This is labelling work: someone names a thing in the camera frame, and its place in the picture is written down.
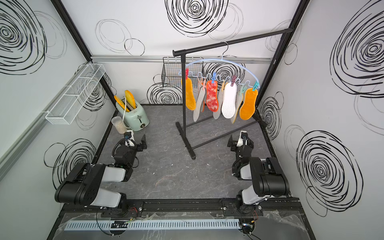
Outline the grey felt yellow-edged insole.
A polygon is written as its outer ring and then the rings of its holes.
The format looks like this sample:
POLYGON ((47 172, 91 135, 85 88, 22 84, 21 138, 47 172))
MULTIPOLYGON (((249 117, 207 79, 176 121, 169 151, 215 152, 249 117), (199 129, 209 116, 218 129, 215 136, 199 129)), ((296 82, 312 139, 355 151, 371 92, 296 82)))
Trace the grey felt yellow-edged insole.
POLYGON ((201 87, 201 89, 199 91, 199 94, 198 94, 197 101, 196 101, 196 108, 193 111, 193 121, 194 122, 196 122, 198 120, 199 116, 200 116, 201 107, 202 107, 202 104, 203 104, 203 100, 204 100, 205 94, 206 94, 206 88, 205 87, 201 87))

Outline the black garment rack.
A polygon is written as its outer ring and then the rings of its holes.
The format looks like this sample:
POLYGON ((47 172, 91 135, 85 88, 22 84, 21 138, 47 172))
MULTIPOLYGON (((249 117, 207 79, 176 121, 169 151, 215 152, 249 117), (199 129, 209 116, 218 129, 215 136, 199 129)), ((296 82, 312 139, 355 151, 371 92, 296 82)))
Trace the black garment rack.
POLYGON ((186 108, 187 108, 186 107, 186 79, 187 79, 186 55, 191 54, 191 53, 196 53, 196 52, 202 52, 202 51, 206 51, 206 50, 210 50, 210 49, 215 49, 215 48, 219 48, 219 47, 230 46, 230 45, 234 45, 234 44, 253 41, 253 40, 257 40, 257 39, 267 38, 267 37, 271 37, 271 36, 275 36, 275 35, 282 35, 281 40, 280 40, 279 45, 278 45, 278 50, 277 50, 277 52, 275 52, 275 55, 271 61, 269 70, 267 72, 267 76, 266 76, 265 80, 263 81, 262 92, 264 92, 268 88, 269 82, 271 81, 272 76, 273 76, 272 72, 276 70, 277 65, 279 64, 281 57, 283 56, 284 51, 288 47, 289 40, 291 39, 294 32, 295 32, 294 28, 288 28, 288 29, 284 29, 284 30, 280 30, 280 31, 269 32, 269 33, 255 35, 255 36, 230 40, 229 42, 220 42, 220 43, 190 48, 190 49, 186 49, 186 50, 173 51, 173 56, 175 58, 180 57, 181 58, 181 64, 182 64, 181 72, 182 72, 182 96, 183 96, 183 103, 182 103, 182 106, 183 106, 183 123, 181 124, 180 122, 176 122, 176 127, 179 131, 179 134, 180 134, 180 136, 181 136, 181 138, 185 144, 185 147, 186 147, 191 159, 193 159, 193 160, 196 159, 196 154, 194 152, 194 149, 197 149, 197 148, 202 147, 202 146, 204 146, 208 143, 211 143, 215 140, 223 138, 229 134, 232 134, 232 133, 238 131, 239 129, 235 129, 235 130, 228 132, 226 134, 223 134, 219 137, 210 139, 210 140, 203 142, 200 145, 197 145, 195 147, 191 146, 191 144, 187 138, 187 132, 186 132, 187 127, 188 127, 188 125, 186 124, 186 108))

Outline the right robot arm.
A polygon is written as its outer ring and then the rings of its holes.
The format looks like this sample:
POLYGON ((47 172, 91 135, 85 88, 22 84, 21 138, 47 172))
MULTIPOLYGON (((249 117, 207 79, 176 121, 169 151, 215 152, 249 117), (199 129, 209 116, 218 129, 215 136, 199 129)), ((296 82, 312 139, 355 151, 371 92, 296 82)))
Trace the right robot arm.
POLYGON ((290 185, 277 158, 253 157, 254 142, 248 132, 241 131, 239 138, 229 138, 227 146, 236 154, 232 175, 238 180, 250 181, 251 186, 237 195, 237 206, 258 205, 270 198, 287 197, 290 185))

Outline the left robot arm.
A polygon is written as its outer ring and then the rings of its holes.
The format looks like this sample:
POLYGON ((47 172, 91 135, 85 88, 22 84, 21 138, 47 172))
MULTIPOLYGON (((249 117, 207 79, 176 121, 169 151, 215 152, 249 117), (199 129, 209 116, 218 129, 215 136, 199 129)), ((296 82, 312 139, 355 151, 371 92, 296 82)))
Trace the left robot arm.
POLYGON ((78 206, 118 208, 126 200, 122 193, 101 188, 102 183, 128 182, 137 167, 137 153, 147 148, 146 136, 135 141, 128 130, 112 150, 112 165, 79 163, 71 170, 55 192, 55 201, 78 206))

